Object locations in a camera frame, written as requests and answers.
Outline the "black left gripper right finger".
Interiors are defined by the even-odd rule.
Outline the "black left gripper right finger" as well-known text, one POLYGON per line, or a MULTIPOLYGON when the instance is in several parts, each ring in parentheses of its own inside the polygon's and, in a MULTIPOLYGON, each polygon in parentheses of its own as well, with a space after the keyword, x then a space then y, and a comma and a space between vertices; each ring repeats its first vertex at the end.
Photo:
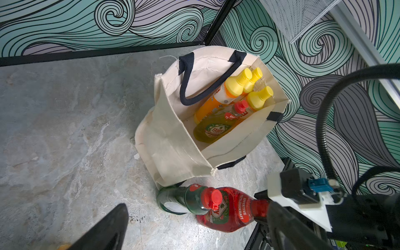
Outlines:
POLYGON ((305 224, 276 202, 268 207, 267 221, 275 250, 330 250, 328 242, 319 238, 305 224))

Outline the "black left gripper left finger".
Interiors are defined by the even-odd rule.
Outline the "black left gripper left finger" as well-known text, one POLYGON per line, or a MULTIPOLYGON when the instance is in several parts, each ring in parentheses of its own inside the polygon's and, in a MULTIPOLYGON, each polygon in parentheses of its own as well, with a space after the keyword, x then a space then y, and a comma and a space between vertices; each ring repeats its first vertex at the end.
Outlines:
POLYGON ((121 250, 129 213, 125 203, 118 204, 102 220, 87 231, 71 247, 71 250, 121 250))

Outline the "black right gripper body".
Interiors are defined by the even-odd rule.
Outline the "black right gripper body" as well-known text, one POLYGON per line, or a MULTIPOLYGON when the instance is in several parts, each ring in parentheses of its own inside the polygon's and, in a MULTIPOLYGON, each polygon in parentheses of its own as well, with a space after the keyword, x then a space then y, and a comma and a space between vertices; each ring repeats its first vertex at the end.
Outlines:
POLYGON ((400 248, 400 195, 348 196, 328 205, 331 232, 327 237, 387 250, 400 248))

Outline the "yellow-green soap bottle red cap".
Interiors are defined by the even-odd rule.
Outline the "yellow-green soap bottle red cap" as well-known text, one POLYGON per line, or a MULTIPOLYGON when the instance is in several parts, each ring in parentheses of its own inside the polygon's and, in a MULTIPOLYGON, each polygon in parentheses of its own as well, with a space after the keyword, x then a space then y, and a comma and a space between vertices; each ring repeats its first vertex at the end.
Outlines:
POLYGON ((204 143, 215 142, 232 128, 248 106, 248 102, 243 100, 212 113, 194 128, 194 137, 204 143))

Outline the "orange bottle yellow cap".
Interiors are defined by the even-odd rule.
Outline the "orange bottle yellow cap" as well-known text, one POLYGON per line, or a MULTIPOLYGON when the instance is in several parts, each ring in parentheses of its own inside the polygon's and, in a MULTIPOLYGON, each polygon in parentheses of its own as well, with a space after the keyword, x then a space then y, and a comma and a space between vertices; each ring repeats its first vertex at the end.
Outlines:
POLYGON ((206 102, 195 112, 194 121, 198 125, 205 117, 219 108, 225 107, 239 97, 248 84, 253 74, 249 68, 244 69, 239 75, 228 77, 206 102))
POLYGON ((249 94, 253 91, 255 83, 263 77, 262 70, 257 67, 252 71, 252 78, 243 88, 243 94, 249 94))
POLYGON ((239 125, 253 113, 263 109, 265 102, 272 97, 273 94, 273 89, 270 86, 266 86, 258 92, 250 92, 246 97, 239 99, 239 101, 247 101, 249 106, 246 108, 245 112, 241 114, 241 117, 234 126, 239 125))

